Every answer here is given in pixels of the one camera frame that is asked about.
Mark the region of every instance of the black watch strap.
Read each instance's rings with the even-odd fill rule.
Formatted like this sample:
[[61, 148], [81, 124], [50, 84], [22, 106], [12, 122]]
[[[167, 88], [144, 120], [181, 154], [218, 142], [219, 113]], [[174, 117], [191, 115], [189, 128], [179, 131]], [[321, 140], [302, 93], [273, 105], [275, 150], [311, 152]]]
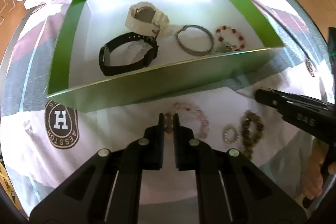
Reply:
[[[122, 44], [131, 42], [131, 41], [138, 41], [143, 39], [146, 43], [152, 46], [146, 54], [144, 55], [143, 59], [124, 66], [109, 66], [105, 64], [104, 54], [105, 51], [108, 50], [111, 53], [117, 47], [121, 46]], [[121, 73], [142, 69], [144, 67], [148, 67], [150, 63], [157, 57], [158, 55], [158, 48], [159, 46], [156, 43], [156, 40], [153, 37], [146, 37], [143, 35], [136, 34], [134, 32], [129, 32], [126, 34], [122, 34], [110, 42], [106, 43], [99, 52], [99, 67], [105, 76], [113, 76], [118, 75]]]

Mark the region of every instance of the bed sheet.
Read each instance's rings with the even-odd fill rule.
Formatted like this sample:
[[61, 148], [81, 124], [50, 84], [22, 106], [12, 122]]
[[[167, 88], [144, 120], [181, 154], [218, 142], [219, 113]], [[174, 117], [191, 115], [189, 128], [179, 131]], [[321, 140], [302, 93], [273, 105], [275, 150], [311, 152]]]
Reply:
[[[4, 83], [1, 149], [8, 175], [28, 215], [99, 149], [125, 148], [129, 142], [141, 137], [145, 128], [157, 123], [160, 112], [166, 112], [174, 102], [182, 101], [198, 104], [204, 110], [211, 130], [205, 141], [221, 151], [233, 147], [242, 149], [241, 142], [230, 146], [222, 141], [223, 126], [234, 122], [238, 127], [239, 118], [248, 109], [258, 113], [265, 124], [265, 137], [255, 148], [253, 163], [288, 195], [294, 198], [300, 192], [300, 180], [313, 138], [283, 122], [275, 110], [258, 105], [252, 98], [253, 90], [267, 86], [334, 101], [325, 42], [295, 1], [259, 0], [309, 52], [316, 67], [314, 77], [308, 72], [299, 47], [271, 17], [265, 15], [286, 48], [260, 70], [151, 102], [77, 113], [78, 141], [72, 148], [61, 150], [53, 147], [48, 139], [46, 88], [56, 37], [68, 8], [66, 3], [70, 1], [39, 7], [30, 16], [13, 50]], [[237, 107], [228, 109], [233, 104]], [[198, 125], [192, 117], [182, 113], [180, 120], [197, 132]], [[144, 172], [140, 203], [139, 223], [154, 223], [157, 218], [160, 223], [198, 222], [194, 175], [176, 171], [169, 135], [165, 140], [162, 171]]]

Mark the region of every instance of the black and white logo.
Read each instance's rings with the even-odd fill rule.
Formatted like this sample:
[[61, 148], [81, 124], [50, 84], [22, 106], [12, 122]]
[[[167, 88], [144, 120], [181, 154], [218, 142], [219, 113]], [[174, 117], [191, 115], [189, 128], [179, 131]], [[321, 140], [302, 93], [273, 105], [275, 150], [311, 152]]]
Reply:
[[44, 120], [48, 138], [56, 148], [68, 149], [78, 142], [76, 110], [48, 101], [45, 106]]

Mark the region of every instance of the silver bolt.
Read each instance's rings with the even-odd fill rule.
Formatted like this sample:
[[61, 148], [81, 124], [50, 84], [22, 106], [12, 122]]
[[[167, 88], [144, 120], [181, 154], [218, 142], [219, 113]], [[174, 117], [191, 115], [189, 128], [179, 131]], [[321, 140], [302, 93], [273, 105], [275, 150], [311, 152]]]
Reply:
[[237, 149], [230, 149], [229, 150], [229, 155], [231, 157], [237, 157], [239, 155], [239, 151]]
[[198, 145], [200, 144], [200, 142], [199, 142], [199, 140], [191, 139], [191, 140], [189, 141], [189, 144], [190, 144], [191, 146], [198, 146]]
[[146, 138], [142, 138], [142, 139], [138, 140], [138, 143], [140, 145], [148, 145], [149, 144], [149, 140], [146, 139]]
[[110, 153], [110, 151], [108, 151], [108, 149], [106, 149], [106, 148], [98, 151], [98, 155], [101, 156], [101, 157], [106, 157], [109, 153]]

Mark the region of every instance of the human hand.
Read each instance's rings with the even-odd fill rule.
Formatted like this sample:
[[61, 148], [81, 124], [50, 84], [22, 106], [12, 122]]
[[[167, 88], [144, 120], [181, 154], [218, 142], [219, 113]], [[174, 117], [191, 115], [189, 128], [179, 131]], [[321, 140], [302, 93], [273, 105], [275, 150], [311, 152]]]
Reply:
[[[308, 158], [307, 171], [303, 177], [303, 194], [314, 199], [322, 194], [323, 178], [321, 166], [324, 162], [329, 146], [318, 139], [314, 140], [311, 155]], [[328, 166], [330, 174], [336, 174], [336, 162]]]

